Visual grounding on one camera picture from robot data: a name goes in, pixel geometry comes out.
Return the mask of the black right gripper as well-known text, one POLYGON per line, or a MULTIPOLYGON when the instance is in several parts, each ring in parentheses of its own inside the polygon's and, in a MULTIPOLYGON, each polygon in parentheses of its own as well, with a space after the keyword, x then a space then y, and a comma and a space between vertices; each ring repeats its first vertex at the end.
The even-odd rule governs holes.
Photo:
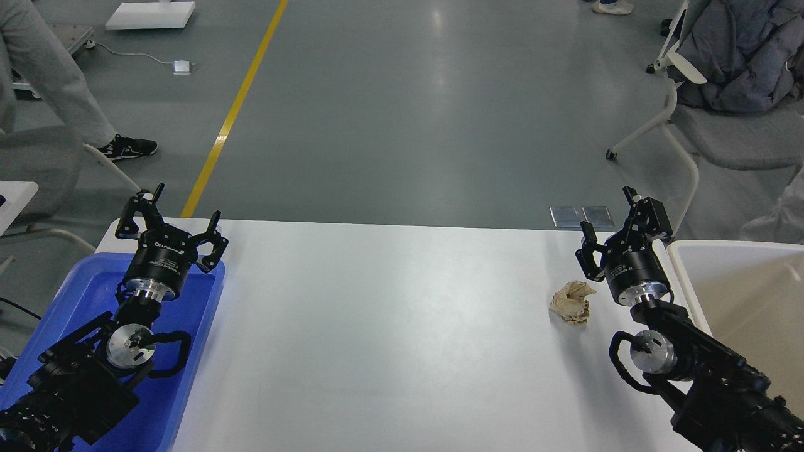
POLYGON ((673 229, 663 203, 641 198, 630 186, 622 190, 629 203, 623 228, 601 244, 594 226, 581 222, 583 238, 575 258, 588 280, 606 280, 615 303, 631 307, 671 291, 652 242, 671 238, 673 229))

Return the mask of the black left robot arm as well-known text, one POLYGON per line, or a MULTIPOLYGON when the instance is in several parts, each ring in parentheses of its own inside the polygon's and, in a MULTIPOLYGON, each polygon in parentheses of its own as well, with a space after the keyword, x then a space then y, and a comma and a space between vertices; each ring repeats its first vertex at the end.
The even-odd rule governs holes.
POLYGON ((74 439, 96 443, 138 404, 135 387, 186 367, 187 331, 153 332, 164 303, 177 299, 192 266, 215 269, 229 241, 221 212, 201 234, 166 223, 157 203, 164 184, 124 204, 115 235, 137 240, 137 252, 117 285, 117 311, 106 311, 38 356, 31 392, 2 411, 3 451, 70 451, 74 439))

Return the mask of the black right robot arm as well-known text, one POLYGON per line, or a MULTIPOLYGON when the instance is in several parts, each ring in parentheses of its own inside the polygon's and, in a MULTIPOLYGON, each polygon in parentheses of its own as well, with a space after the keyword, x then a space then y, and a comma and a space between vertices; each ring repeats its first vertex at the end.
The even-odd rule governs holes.
POLYGON ((658 395, 673 410, 674 432, 703 451, 801 451, 802 420, 782 397, 769 398, 770 379, 746 358, 701 331, 675 303, 671 283, 654 252, 671 222, 659 200, 622 189, 629 213, 620 231, 599 243, 583 221, 575 252, 591 281, 605 281, 614 301, 646 326, 619 331, 609 358, 638 392, 658 395))

